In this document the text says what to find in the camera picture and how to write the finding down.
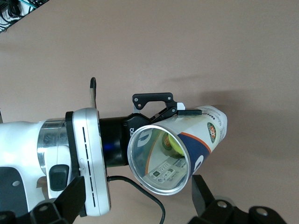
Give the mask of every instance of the yellow tennis ball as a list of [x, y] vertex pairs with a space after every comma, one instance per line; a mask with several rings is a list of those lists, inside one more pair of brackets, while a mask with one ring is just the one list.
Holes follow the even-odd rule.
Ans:
[[181, 146], [178, 145], [177, 141], [170, 134], [168, 135], [168, 140], [173, 150], [179, 153], [180, 155], [184, 156], [184, 152]]

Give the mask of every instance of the printed label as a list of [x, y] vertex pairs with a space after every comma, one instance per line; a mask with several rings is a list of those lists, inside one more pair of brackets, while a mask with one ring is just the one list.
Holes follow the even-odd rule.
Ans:
[[166, 133], [166, 132], [164, 133], [164, 135], [162, 137], [162, 145], [166, 150], [168, 150], [168, 151], [172, 150], [172, 147], [171, 147], [171, 144], [170, 144], [169, 138], [168, 138], [168, 133]]
[[143, 180], [159, 189], [173, 189], [186, 175], [186, 159], [169, 157], [162, 164], [151, 170]]
[[201, 166], [202, 162], [209, 156], [211, 153], [210, 149], [205, 142], [187, 133], [181, 133], [178, 137], [182, 140], [188, 151], [190, 157], [189, 166], [191, 167], [190, 176], [192, 176]]
[[208, 122], [208, 124], [207, 124], [207, 128], [208, 128], [208, 130], [209, 130], [209, 134], [210, 134], [211, 141], [212, 141], [212, 143], [214, 143], [214, 142], [215, 142], [215, 139], [216, 139], [216, 128], [215, 128], [215, 126], [214, 126], [212, 123], [210, 123], [210, 122]]
[[221, 142], [224, 139], [224, 137], [226, 135], [226, 131], [227, 131], [228, 118], [226, 117], [226, 115], [213, 106], [200, 106], [200, 107], [197, 107], [197, 109], [202, 110], [202, 114], [205, 114], [213, 119], [213, 121], [212, 121], [213, 124], [217, 128], [219, 128], [220, 133], [221, 133], [219, 140], [217, 140], [217, 141], [218, 141], [218, 143]]

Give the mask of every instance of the cylindrical container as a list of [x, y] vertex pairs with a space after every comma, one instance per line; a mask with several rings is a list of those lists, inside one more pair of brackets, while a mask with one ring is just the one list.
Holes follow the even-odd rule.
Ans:
[[178, 115], [146, 125], [128, 144], [129, 166], [150, 191], [173, 195], [186, 185], [227, 131], [227, 117], [213, 106], [202, 115]]

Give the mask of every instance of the beige tabletop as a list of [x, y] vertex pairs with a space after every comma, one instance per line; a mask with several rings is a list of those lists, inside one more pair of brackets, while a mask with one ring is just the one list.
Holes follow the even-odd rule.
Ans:
[[[89, 107], [126, 116], [135, 93], [172, 92], [189, 108], [228, 117], [223, 142], [196, 172], [240, 209], [263, 205], [287, 223], [299, 215], [299, 4], [297, 1], [50, 0], [0, 34], [4, 122], [63, 117]], [[152, 103], [153, 115], [163, 108]], [[109, 175], [135, 180], [129, 167]], [[159, 207], [111, 182], [111, 211], [76, 224], [158, 223]], [[166, 224], [196, 215], [191, 183], [157, 196]]]

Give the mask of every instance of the black bracket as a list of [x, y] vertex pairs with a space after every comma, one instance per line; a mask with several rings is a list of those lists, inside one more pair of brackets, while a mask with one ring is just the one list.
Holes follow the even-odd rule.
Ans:
[[215, 200], [200, 175], [192, 176], [192, 200], [198, 217], [189, 224], [286, 224], [268, 207], [254, 206], [246, 213], [225, 200]]
[[0, 212], [0, 224], [71, 224], [85, 203], [84, 177], [75, 177], [59, 197], [43, 202], [31, 212], [15, 217], [11, 211]]
[[170, 92], [162, 93], [143, 93], [134, 94], [132, 96], [134, 104], [134, 112], [140, 112], [148, 102], [163, 101], [165, 102], [166, 108], [150, 118], [150, 123], [156, 123], [158, 121], [172, 117], [174, 114], [178, 115], [201, 115], [201, 110], [179, 110], [178, 103], [173, 100], [173, 94]]

